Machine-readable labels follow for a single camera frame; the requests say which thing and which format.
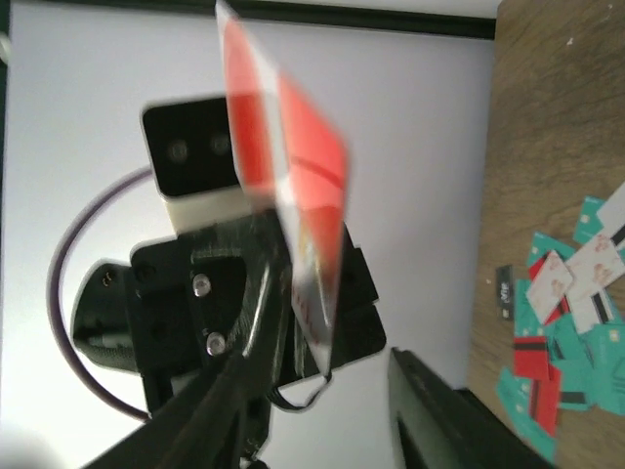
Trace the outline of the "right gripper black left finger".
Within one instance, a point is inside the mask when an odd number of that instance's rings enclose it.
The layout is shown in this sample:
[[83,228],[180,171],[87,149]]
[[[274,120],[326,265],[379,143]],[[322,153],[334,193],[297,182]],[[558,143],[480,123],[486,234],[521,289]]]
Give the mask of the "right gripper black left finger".
[[89,468],[239,468],[249,404],[269,392],[270,368],[231,353]]

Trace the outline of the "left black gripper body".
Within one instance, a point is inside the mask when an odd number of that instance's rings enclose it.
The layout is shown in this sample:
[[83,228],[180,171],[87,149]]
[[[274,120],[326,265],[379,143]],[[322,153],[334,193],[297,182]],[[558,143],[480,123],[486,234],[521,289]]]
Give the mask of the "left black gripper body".
[[223,222],[143,246],[129,265],[99,265],[79,295],[72,337],[92,362],[141,376],[146,423],[228,354],[268,366],[272,387],[248,407],[244,449],[258,449],[278,389],[318,373],[291,308],[291,278],[275,215]]

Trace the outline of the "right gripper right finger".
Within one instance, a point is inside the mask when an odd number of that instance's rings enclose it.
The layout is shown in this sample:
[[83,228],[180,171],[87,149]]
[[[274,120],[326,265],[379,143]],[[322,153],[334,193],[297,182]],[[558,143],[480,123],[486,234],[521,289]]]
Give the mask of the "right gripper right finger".
[[551,468],[468,390],[393,348],[389,416],[396,468]]

